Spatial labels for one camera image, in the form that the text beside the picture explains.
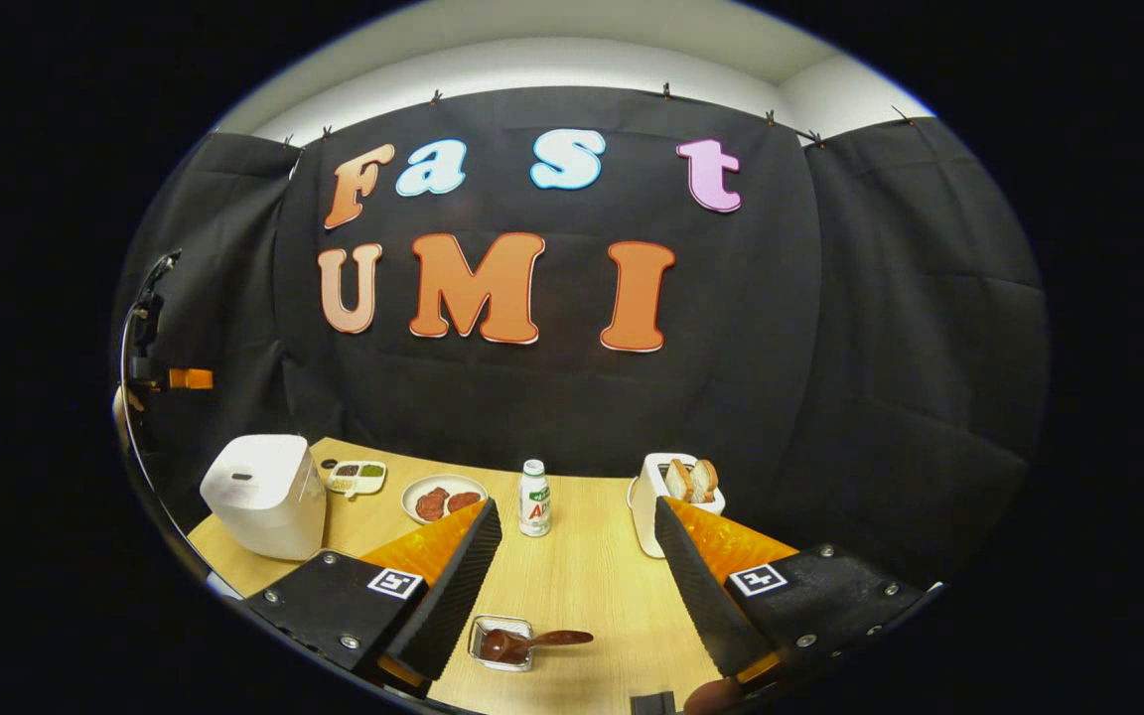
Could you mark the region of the white divided seasoning dish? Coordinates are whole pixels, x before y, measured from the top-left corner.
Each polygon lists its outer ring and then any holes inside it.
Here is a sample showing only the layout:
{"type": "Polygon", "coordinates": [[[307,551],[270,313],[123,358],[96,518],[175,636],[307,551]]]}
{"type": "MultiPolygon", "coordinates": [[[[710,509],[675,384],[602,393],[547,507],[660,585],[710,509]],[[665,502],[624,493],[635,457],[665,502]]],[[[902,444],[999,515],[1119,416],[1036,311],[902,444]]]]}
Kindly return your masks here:
{"type": "Polygon", "coordinates": [[[358,495],[373,495],[384,488],[387,466],[384,462],[359,459],[337,461],[329,468],[326,478],[328,492],[353,500],[358,495]]]}

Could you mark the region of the white round plate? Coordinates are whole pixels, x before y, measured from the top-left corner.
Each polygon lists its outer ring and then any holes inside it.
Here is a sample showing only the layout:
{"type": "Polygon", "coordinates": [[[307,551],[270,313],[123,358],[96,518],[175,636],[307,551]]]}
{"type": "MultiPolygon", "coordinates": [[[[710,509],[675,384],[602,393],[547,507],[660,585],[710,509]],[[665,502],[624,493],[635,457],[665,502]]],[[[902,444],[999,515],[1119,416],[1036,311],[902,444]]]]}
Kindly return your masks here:
{"type": "MultiPolygon", "coordinates": [[[[448,490],[451,495],[461,492],[477,492],[485,496],[482,501],[485,501],[490,496],[487,490],[483,488],[480,483],[458,474],[435,474],[432,476],[422,477],[422,479],[419,480],[413,480],[408,488],[404,490],[402,495],[402,507],[404,508],[405,514],[412,517],[413,521],[416,521],[419,525],[427,525],[430,523],[422,523],[422,521],[419,519],[416,511],[414,511],[414,505],[418,502],[419,496],[431,492],[431,490],[436,488],[436,486],[442,486],[442,488],[448,490]]],[[[440,517],[440,519],[444,519],[444,517],[448,515],[448,511],[445,509],[445,514],[440,517]]]]}

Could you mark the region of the brown wooden spoon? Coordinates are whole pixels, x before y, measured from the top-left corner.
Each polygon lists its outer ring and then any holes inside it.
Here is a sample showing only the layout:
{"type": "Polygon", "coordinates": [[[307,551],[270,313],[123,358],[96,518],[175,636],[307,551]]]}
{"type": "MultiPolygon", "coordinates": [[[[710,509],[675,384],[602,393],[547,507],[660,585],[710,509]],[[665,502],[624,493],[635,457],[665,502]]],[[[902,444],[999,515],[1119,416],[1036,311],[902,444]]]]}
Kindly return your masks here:
{"type": "Polygon", "coordinates": [[[523,637],[515,631],[491,629],[480,639],[480,660],[505,665],[529,662],[529,656],[537,648],[559,645],[585,645],[594,641],[594,635],[587,631],[558,630],[523,637]]]}

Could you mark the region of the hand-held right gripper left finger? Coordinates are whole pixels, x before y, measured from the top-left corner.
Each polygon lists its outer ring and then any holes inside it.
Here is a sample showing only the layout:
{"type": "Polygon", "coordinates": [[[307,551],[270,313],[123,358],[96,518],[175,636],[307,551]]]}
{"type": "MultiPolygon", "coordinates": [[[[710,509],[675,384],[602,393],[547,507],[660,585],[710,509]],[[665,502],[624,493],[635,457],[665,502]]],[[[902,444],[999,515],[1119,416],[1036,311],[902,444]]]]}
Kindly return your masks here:
{"type": "Polygon", "coordinates": [[[418,692],[448,665],[501,543],[484,499],[362,557],[321,549],[243,603],[331,666],[418,692]]]}

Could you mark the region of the white drink bottle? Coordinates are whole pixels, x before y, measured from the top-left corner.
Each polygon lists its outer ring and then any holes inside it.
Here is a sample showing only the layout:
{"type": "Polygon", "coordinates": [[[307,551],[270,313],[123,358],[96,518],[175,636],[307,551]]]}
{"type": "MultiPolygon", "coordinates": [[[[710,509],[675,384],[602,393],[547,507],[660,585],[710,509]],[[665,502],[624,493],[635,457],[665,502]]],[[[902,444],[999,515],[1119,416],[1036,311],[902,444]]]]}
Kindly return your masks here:
{"type": "Polygon", "coordinates": [[[521,480],[518,480],[518,529],[527,537],[545,537],[553,529],[550,505],[553,492],[545,471],[545,462],[540,459],[526,459],[523,462],[521,480]]]}

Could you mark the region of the white toaster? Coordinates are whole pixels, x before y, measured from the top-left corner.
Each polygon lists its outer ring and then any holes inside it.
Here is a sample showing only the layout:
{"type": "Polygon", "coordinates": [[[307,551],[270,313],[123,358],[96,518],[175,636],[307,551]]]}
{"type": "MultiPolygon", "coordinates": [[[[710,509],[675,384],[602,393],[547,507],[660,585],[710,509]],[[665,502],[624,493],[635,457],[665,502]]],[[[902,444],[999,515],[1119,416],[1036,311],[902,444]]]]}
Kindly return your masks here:
{"type": "MultiPolygon", "coordinates": [[[[690,468],[704,458],[672,452],[650,453],[643,458],[639,474],[631,480],[630,488],[628,488],[627,503],[631,509],[633,525],[636,538],[639,540],[639,548],[644,555],[652,558],[664,558],[664,549],[656,537],[656,502],[659,498],[668,496],[667,488],[664,487],[664,470],[672,459],[680,459],[690,468]]],[[[716,501],[691,505],[704,508],[705,511],[721,515],[726,506],[721,484],[718,484],[716,501]]]]}

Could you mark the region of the black backdrop cloth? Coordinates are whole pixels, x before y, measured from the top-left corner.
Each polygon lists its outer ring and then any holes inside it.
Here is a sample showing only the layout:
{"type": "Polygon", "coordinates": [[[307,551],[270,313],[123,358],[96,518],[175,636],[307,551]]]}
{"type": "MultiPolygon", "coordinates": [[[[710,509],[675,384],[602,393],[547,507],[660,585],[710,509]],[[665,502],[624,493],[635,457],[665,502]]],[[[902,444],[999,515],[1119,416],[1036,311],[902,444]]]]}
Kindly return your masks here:
{"type": "Polygon", "coordinates": [[[303,149],[219,134],[132,239],[110,362],[172,251],[150,357],[214,373],[145,402],[182,529],[244,434],[623,479],[672,451],[732,519],[930,585],[1011,506],[1048,392],[1030,241],[929,117],[804,148],[704,101],[521,87],[303,149]]]}

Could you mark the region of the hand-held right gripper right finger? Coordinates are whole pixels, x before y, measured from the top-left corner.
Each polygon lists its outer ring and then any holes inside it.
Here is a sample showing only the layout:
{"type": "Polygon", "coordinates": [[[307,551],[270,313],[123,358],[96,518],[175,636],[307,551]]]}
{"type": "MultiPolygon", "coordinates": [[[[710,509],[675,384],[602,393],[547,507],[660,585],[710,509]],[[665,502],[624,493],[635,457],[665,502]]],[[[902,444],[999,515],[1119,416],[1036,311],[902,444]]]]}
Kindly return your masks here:
{"type": "Polygon", "coordinates": [[[653,532],[705,651],[741,688],[813,680],[930,604],[844,547],[793,548],[669,496],[653,532]]]}

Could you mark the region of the white rice cooker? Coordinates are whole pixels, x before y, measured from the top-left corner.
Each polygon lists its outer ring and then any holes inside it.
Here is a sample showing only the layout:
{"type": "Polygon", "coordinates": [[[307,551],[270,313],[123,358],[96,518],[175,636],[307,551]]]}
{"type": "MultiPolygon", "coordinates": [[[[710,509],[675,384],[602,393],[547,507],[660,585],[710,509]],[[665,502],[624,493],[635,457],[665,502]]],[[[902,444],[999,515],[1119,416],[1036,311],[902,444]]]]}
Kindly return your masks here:
{"type": "Polygon", "coordinates": [[[200,494],[255,555],[305,561],[324,545],[328,500],[304,436],[236,436],[214,456],[200,494]]]}

